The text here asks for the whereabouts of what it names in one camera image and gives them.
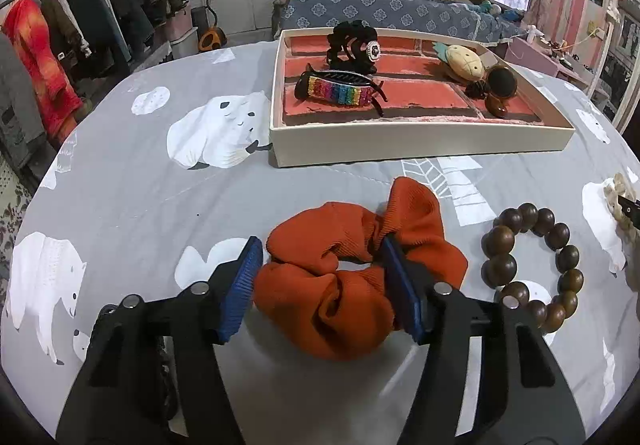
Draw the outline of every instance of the gray bedsheet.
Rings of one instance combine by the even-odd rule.
[[[360,19],[373,27],[423,31],[483,43],[526,33],[511,22],[466,10],[447,0],[289,0],[274,12],[280,30],[334,27],[345,20]]]
[[[63,255],[63,263],[43,261],[55,273],[40,291],[52,292],[57,302],[48,313],[38,307],[44,304],[31,300],[19,331],[6,311],[1,321],[2,367],[35,417],[55,432],[81,366],[86,345],[82,336],[91,333],[103,305],[118,303],[130,293],[145,300],[176,295],[185,272],[210,273],[221,243],[233,246],[234,238],[250,235],[264,242],[277,224],[303,209],[342,201],[379,210],[393,180],[410,176],[430,186],[440,199],[446,238],[469,261],[462,291],[470,297],[493,297],[480,276],[485,260],[480,238],[494,214],[528,201],[548,206],[570,227],[571,242],[580,249],[585,286],[578,294],[577,312],[555,334],[550,348],[587,433],[592,433],[617,404],[639,364],[637,294],[627,285],[636,268],[629,266],[626,278],[624,272],[610,273],[609,254],[583,215],[590,205],[583,199],[585,185],[600,184],[616,172],[640,174],[640,163],[615,129],[593,112],[577,89],[519,69],[549,99],[557,100],[575,125],[564,151],[290,169],[274,167],[270,154],[262,151],[246,154],[228,168],[199,165],[188,170],[170,159],[169,129],[190,111],[214,97],[236,96],[217,98],[221,104],[249,104],[243,97],[254,92],[259,97],[261,91],[270,98],[275,53],[276,43],[252,44],[131,75],[63,147],[53,176],[26,212],[16,247],[42,234],[48,244],[43,255]],[[222,110],[227,114],[230,108],[227,104]],[[253,110],[244,111],[245,120],[260,122],[252,125],[267,122],[266,108],[254,116],[248,115]],[[595,128],[596,119],[602,131]],[[212,138],[214,146],[228,146],[225,132]],[[50,253],[52,248],[65,252]],[[12,274],[18,266],[15,251]],[[514,256],[518,279],[535,281],[555,294],[554,256],[541,239],[519,236]],[[77,261],[86,267],[70,272],[63,266]],[[76,284],[73,274],[82,270],[81,284]],[[79,287],[77,301],[71,300],[74,285]],[[38,338],[38,314],[52,317],[51,342],[46,334],[42,343]],[[43,350],[50,343],[59,364]],[[216,346],[226,391],[248,445],[395,443],[427,352],[405,333],[394,332],[360,360],[321,361],[296,349],[255,307],[231,342]],[[479,342],[473,339],[461,431],[473,422],[479,360]]]

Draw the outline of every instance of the rainbow hair clip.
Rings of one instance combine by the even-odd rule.
[[[376,93],[387,101],[382,84],[378,85],[367,76],[351,71],[314,71],[311,64],[306,65],[295,90],[299,100],[313,98],[335,105],[373,105],[378,114],[384,116],[374,97]]]

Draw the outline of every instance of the gray tablecloth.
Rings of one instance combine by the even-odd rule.
[[[600,138],[593,125],[587,128],[582,117],[586,114],[593,123],[593,111],[580,91],[521,68],[533,83],[545,87],[549,99],[558,100],[556,105],[576,126],[564,151],[292,169],[273,166],[266,151],[236,158],[237,164],[229,168],[200,164],[188,170],[170,159],[169,128],[189,111],[225,95],[263,91],[270,97],[275,52],[275,43],[252,44],[132,75],[65,144],[18,235],[18,247],[28,242],[22,248],[38,248],[41,258],[29,268],[24,263],[31,253],[19,251],[22,264],[16,265],[14,257],[13,273],[22,266],[36,269],[37,278],[31,287],[17,284],[15,301],[9,298],[9,310],[2,313],[2,367],[31,412],[55,432],[81,366],[83,335],[91,333],[104,304],[118,303],[129,293],[145,300],[176,295],[181,257],[183,264],[201,259],[198,266],[204,273],[207,256],[209,265],[216,258],[215,251],[209,255],[214,245],[250,235],[266,241],[273,227],[300,210],[327,201],[379,210],[393,179],[406,175],[428,184],[441,198],[446,237],[469,261],[462,291],[470,297],[493,298],[480,277],[485,260],[480,238],[494,213],[532,202],[548,206],[557,220],[569,225],[586,282],[578,295],[578,311],[556,333],[551,349],[587,433],[592,433],[623,395],[639,364],[636,293],[625,273],[610,272],[609,254],[583,216],[586,184],[602,183],[616,172],[640,174],[640,164],[623,139],[602,116],[595,117],[604,128]],[[138,99],[134,110],[164,105],[148,114],[132,114],[136,97],[154,89]],[[146,105],[138,107],[145,97]],[[224,102],[215,102],[220,103],[216,107],[225,108]],[[191,250],[185,258],[188,247],[201,258]],[[541,239],[521,235],[514,256],[518,279],[556,293],[558,272]],[[41,294],[49,301],[40,302]],[[47,327],[52,327],[50,336]],[[473,420],[479,349],[474,340],[459,431],[468,430]],[[254,307],[238,335],[216,348],[216,354],[249,445],[383,445],[399,436],[427,348],[415,348],[408,335],[395,332],[361,360],[320,361],[295,348]]]

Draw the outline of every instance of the gray floral bedspread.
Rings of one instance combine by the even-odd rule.
[[[287,0],[276,7],[279,30],[334,27],[361,19],[379,28],[398,28],[492,43],[525,34],[511,22],[468,11],[448,0]]]

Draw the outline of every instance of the red orange garment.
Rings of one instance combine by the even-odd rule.
[[[64,141],[76,125],[72,113],[82,102],[51,52],[49,27],[38,5],[32,0],[17,0],[4,20],[2,31],[31,76],[42,124],[49,138]]]
[[[386,234],[408,259],[442,281],[462,284],[467,261],[444,239],[438,199],[410,178],[397,178],[386,212],[325,203],[278,225],[267,240],[273,261],[255,279],[254,300],[295,345],[324,359],[354,359],[379,346],[394,325],[384,270],[338,270],[338,260],[370,263]]]

